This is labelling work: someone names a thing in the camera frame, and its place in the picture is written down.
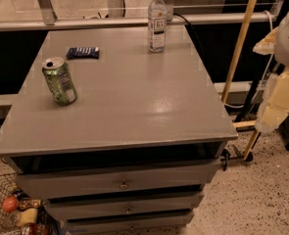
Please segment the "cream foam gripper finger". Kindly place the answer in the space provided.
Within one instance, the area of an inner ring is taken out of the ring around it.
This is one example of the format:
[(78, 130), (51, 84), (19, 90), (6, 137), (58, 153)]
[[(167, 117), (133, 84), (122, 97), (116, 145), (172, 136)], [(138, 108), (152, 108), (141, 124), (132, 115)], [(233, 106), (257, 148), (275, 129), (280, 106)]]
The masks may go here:
[(257, 113), (255, 128), (271, 133), (289, 116), (289, 68), (281, 75), (272, 74), (265, 85), (263, 101)]
[(260, 55), (269, 55), (274, 53), (274, 43), (278, 28), (274, 28), (261, 41), (259, 41), (253, 48), (253, 51)]

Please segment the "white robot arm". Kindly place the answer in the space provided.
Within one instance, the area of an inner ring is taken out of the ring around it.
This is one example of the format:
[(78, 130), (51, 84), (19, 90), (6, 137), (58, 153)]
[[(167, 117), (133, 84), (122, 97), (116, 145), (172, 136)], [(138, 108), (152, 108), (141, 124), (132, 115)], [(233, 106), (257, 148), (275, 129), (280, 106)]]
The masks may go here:
[(269, 76), (257, 113), (255, 128), (258, 132), (270, 133), (289, 116), (289, 12), (253, 51), (261, 55), (272, 54), (275, 61), (284, 66), (280, 75)]

